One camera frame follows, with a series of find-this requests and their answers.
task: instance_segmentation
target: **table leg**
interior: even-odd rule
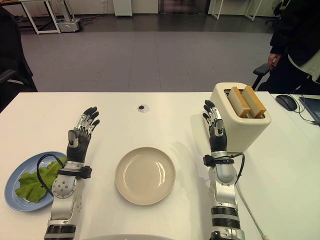
[[[247,17],[248,19],[251,19],[251,21],[255,20],[255,17],[256,17],[256,15],[257,15],[257,13],[258,13],[258,10],[259,10],[259,8],[260,8],[263,0],[260,0],[259,5],[258,5],[258,7],[256,8],[256,10],[255,10],[255,12],[254,12],[254,15],[253,15],[253,16],[250,16],[250,15],[248,15],[248,12],[249,12],[249,8],[251,7],[252,2],[253,2],[253,0],[250,1],[249,6],[248,6],[248,8],[246,9],[246,12],[245,12],[245,14],[244,14],[244,16]]]
[[[48,11],[48,13],[50,14],[50,16],[52,18],[52,21],[53,21],[53,24],[55,26],[55,29],[56,29],[57,33],[60,34],[61,31],[60,31],[60,28],[59,28],[59,26],[57,24],[56,16],[54,15],[54,12],[52,11],[52,8],[50,6],[50,2],[47,0],[47,1],[44,2],[44,5],[45,5],[46,10]]]
[[[37,29],[37,26],[36,26],[34,20],[32,19],[32,16],[30,15],[30,13],[29,13],[29,11],[28,11],[25,3],[24,3],[24,2],[21,2],[21,5],[22,5],[22,8],[23,8],[26,16],[28,17],[31,25],[33,26],[33,29],[34,29],[35,33],[36,33],[37,35],[39,35],[39,31],[38,31],[38,29]]]
[[[217,0],[214,0],[213,8],[212,8],[212,14],[211,15],[214,16],[217,20],[219,20],[221,9],[222,9],[222,5],[224,4],[224,0],[221,0],[218,15],[215,14],[216,3],[217,3]]]

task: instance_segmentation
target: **chair armrest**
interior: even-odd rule
[[[5,70],[3,73],[0,74],[0,84],[8,81],[16,73],[17,71],[13,69]]]
[[[259,66],[259,67],[257,67],[254,71],[253,71],[253,73],[255,74],[255,75],[258,75],[258,76],[264,76],[264,75],[266,75],[268,72],[270,71],[270,68],[269,68],[269,66],[268,66],[268,64],[262,64],[261,66]]]

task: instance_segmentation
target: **blue plate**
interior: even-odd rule
[[[4,190],[4,198],[10,208],[17,211],[30,212],[41,209],[52,203],[52,201],[54,200],[54,198],[49,193],[46,193],[44,197],[39,200],[39,202],[27,201],[26,199],[18,197],[16,195],[16,189],[20,188],[20,183],[18,180],[20,179],[21,175],[24,173],[32,174],[36,172],[37,162],[39,158],[41,158],[41,156],[44,154],[54,154],[59,159],[66,157],[66,155],[61,152],[47,151],[30,157],[28,160],[24,161],[20,166],[18,166],[9,177]],[[39,167],[46,167],[49,165],[49,163],[54,161],[56,161],[56,159],[53,156],[48,156],[40,163]]]

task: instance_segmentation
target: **black jacket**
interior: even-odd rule
[[[288,53],[298,66],[312,58],[320,49],[320,0],[291,0],[270,45],[272,54]]]

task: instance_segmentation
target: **door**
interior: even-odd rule
[[[211,0],[159,0],[160,14],[207,14]]]

